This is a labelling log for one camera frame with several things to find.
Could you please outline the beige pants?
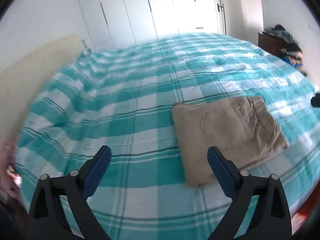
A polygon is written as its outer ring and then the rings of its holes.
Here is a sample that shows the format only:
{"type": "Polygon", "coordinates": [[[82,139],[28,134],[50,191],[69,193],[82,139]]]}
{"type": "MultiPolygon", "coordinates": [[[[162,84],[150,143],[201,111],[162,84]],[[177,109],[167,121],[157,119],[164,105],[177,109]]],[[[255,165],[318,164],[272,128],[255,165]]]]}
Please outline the beige pants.
{"type": "Polygon", "coordinates": [[[232,96],[198,105],[175,103],[172,118],[190,187],[216,180],[207,160],[212,146],[239,169],[263,163],[289,148],[260,96],[232,96]]]}

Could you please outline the cream headboard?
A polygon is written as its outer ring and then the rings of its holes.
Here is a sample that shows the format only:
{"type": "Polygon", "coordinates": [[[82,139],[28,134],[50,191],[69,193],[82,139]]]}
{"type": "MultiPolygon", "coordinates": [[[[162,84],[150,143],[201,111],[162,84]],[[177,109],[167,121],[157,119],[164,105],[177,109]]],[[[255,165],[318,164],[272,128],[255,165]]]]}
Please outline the cream headboard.
{"type": "Polygon", "coordinates": [[[76,34],[50,41],[1,72],[1,144],[21,129],[30,105],[49,78],[84,51],[76,34]]]}

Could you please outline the teal plaid bed sheet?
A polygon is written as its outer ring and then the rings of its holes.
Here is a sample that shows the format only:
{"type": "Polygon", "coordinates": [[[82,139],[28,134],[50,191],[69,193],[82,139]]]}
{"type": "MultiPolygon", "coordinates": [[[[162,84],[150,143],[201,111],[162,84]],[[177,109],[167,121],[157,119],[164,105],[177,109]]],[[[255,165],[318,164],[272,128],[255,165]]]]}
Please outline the teal plaid bed sheet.
{"type": "Polygon", "coordinates": [[[261,96],[290,148],[251,174],[278,174],[295,212],[319,181],[314,93],[281,59],[221,34],[84,53],[43,87],[21,129],[23,205],[40,175],[68,174],[106,145],[112,161],[88,204],[112,239],[207,239],[231,201],[218,184],[185,185],[172,105],[261,96]]]}

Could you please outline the dark wooden nightstand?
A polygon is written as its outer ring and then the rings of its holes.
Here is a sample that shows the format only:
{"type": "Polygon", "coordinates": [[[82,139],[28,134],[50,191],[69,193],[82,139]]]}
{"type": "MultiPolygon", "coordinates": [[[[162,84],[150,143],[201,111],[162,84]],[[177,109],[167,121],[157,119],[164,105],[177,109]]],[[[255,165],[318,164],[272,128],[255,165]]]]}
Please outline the dark wooden nightstand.
{"type": "Polygon", "coordinates": [[[274,56],[280,57],[284,43],[285,41],[281,38],[258,33],[258,47],[274,56]]]}

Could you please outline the white wardrobe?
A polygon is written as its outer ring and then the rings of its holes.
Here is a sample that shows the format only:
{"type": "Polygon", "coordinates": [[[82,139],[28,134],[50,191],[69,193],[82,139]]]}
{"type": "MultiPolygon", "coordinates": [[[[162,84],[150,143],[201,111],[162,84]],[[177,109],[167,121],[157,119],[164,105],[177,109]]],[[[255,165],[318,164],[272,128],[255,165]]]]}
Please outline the white wardrobe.
{"type": "Polygon", "coordinates": [[[78,0],[94,49],[226,32],[220,0],[78,0]]]}

